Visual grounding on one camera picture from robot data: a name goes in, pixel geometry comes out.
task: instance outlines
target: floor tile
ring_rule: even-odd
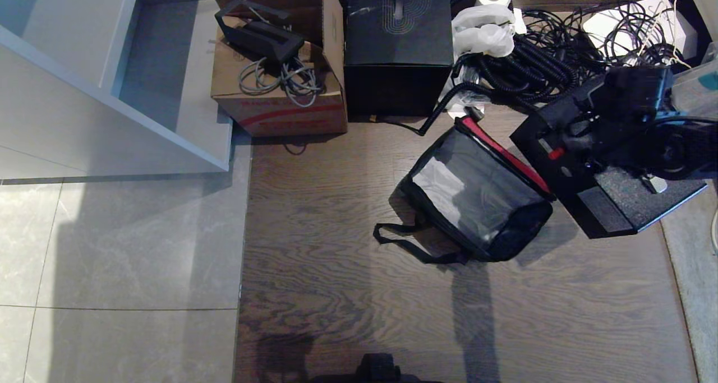
[[[39,306],[238,307],[249,148],[233,173],[64,184]]]
[[[0,304],[35,306],[59,189],[0,187]]]
[[[38,309],[26,383],[229,383],[237,311]]]
[[[0,306],[0,381],[21,383],[33,327],[29,307]]]

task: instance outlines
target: tangled cables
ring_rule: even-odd
[[[269,84],[265,84],[263,79],[266,74],[266,59],[262,58],[247,64],[239,73],[239,89],[244,94],[259,96],[281,87],[293,103],[299,107],[310,107],[315,102],[316,96],[324,90],[316,81],[315,70],[305,66],[298,56],[294,56],[287,63],[282,63],[279,76]],[[255,86],[247,86],[245,79],[253,74]],[[308,102],[300,102],[300,99],[305,97],[309,97]]]

